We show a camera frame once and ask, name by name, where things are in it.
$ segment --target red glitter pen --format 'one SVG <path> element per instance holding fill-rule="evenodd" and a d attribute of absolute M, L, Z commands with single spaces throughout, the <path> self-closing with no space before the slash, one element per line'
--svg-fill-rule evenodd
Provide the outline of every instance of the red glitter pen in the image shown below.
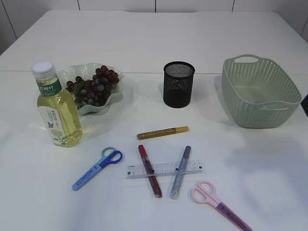
<path fill-rule="evenodd" d="M 148 174 L 153 174 L 154 170 L 152 168 L 151 162 L 149 161 L 148 155 L 146 154 L 144 146 L 143 145 L 139 145 L 138 149 L 139 149 L 141 160 L 142 160 L 142 162 L 144 164 L 146 172 Z M 153 192 L 155 194 L 155 197 L 161 198 L 162 197 L 162 191 L 160 190 L 160 187 L 159 187 L 159 184 L 157 182 L 156 177 L 155 176 L 150 176 L 149 180 L 150 180 Z"/>

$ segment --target bottle label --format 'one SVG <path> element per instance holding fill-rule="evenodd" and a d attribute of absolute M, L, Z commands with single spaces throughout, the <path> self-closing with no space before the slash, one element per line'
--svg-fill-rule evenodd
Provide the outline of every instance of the bottle label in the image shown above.
<path fill-rule="evenodd" d="M 52 107 L 46 106 L 40 106 L 38 110 L 44 120 L 52 142 L 60 146 L 67 146 L 67 139 L 59 116 L 59 112 Z"/>
<path fill-rule="evenodd" d="M 49 85 L 38 84 L 38 89 L 42 96 L 53 96 L 58 94 L 61 90 L 61 83 L 59 80 Z"/>

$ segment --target pen holder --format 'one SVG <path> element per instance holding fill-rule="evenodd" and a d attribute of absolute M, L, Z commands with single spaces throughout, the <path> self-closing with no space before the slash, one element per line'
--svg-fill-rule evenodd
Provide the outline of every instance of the pen holder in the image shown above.
<path fill-rule="evenodd" d="M 163 96 L 165 104 L 173 108 L 182 108 L 190 103 L 194 72 L 194 67 L 186 62 L 175 61 L 165 65 Z"/>

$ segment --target wavy-edged bowl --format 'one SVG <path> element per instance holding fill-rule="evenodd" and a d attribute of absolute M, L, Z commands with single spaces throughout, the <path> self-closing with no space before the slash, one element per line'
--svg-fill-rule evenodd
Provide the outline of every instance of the wavy-edged bowl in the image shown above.
<path fill-rule="evenodd" d="M 95 74 L 95 70 L 100 68 L 103 64 L 99 63 L 90 63 L 90 64 L 82 64 L 82 65 L 73 65 L 69 66 L 67 69 L 57 72 L 57 76 L 62 85 L 62 88 L 66 88 L 67 81 L 75 82 L 76 76 L 81 76 L 84 80 L 92 79 L 92 76 Z M 123 99 L 123 82 L 121 79 L 124 75 L 116 70 L 112 66 L 107 66 L 109 70 L 114 70 L 118 74 L 119 82 L 116 85 L 116 89 L 111 91 L 111 95 L 108 97 L 104 106 L 96 107 L 93 105 L 85 105 L 78 110 L 79 115 L 85 115 L 89 112 L 97 113 L 97 114 L 105 114 L 108 112 L 111 104 L 117 103 Z"/>

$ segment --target blue scissors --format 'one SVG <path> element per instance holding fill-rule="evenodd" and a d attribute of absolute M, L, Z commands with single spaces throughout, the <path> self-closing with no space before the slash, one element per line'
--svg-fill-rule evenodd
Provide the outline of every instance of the blue scissors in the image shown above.
<path fill-rule="evenodd" d="M 108 150 L 112 150 L 112 152 L 105 156 L 105 152 Z M 120 157 L 116 160 L 112 160 L 113 157 L 115 157 L 117 154 L 120 154 Z M 75 182 L 72 186 L 72 190 L 77 191 L 82 186 L 84 186 L 90 179 L 92 179 L 97 173 L 99 173 L 104 167 L 110 164 L 116 164 L 119 163 L 123 158 L 123 154 L 116 150 L 114 147 L 106 147 L 102 150 L 102 157 L 101 159 L 96 162 L 96 164 L 90 168 L 79 180 Z"/>

